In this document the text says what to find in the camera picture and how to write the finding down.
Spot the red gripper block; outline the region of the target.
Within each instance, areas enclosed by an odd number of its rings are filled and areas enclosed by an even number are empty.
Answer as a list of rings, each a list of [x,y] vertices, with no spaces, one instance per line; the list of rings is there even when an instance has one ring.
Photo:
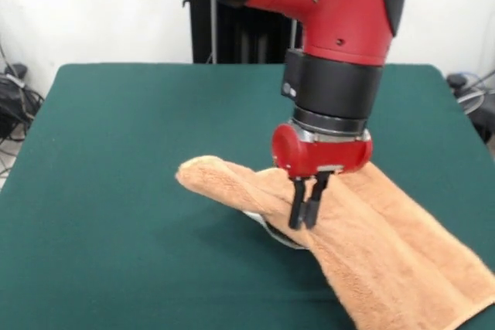
[[[300,230],[305,224],[307,229],[312,229],[316,225],[323,191],[332,172],[360,170],[369,162],[372,151],[373,141],[369,131],[358,137],[336,137],[307,131],[296,124],[277,126],[271,140],[273,161],[294,178],[288,226]],[[316,182],[305,202],[304,178],[313,175],[316,175]]]

